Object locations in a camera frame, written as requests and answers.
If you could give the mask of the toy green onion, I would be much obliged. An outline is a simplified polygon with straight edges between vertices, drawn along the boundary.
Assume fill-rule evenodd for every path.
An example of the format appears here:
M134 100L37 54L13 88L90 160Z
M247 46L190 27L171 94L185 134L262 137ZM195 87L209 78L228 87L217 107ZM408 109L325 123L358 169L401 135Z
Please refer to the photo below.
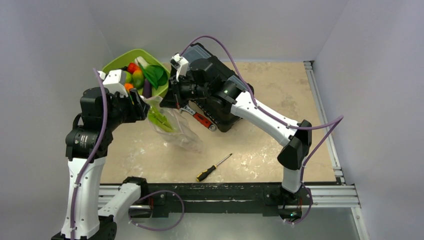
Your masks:
M151 124L157 127L159 131L165 133L177 132L177 119L176 116L170 111L158 109L151 105L147 114L147 119Z

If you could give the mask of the clear zip top bag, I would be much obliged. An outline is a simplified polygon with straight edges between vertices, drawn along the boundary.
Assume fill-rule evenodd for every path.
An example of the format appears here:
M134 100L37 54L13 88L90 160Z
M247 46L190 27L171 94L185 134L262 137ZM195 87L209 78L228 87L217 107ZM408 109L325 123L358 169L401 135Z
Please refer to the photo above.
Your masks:
M147 120L151 128L169 144L188 151L201 152L203 141L189 128L188 121L177 110L161 107L162 100L160 96L144 100L150 106Z

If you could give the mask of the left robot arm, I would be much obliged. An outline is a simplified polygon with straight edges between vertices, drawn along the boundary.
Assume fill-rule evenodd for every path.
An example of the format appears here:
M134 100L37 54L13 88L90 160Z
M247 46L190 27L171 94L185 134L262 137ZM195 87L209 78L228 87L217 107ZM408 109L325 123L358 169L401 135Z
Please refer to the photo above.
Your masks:
M66 136L69 193L64 224L55 240L113 240L118 221L131 204L149 199L147 180L129 176L105 206L99 207L100 180L113 141L121 124L143 121L149 105L136 89L112 92L110 87L87 89L80 99L81 113Z

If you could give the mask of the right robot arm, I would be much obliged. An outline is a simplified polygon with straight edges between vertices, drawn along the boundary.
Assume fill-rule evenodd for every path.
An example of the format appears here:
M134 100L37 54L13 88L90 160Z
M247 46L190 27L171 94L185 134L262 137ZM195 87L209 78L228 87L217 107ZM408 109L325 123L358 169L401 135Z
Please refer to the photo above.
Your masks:
M270 135L282 146L277 157L283 166L280 196L288 204L298 200L302 167L312 144L311 123L297 122L263 105L252 86L215 56L189 61L176 54L169 62L169 89L160 106L182 110L193 102L223 133L243 119Z

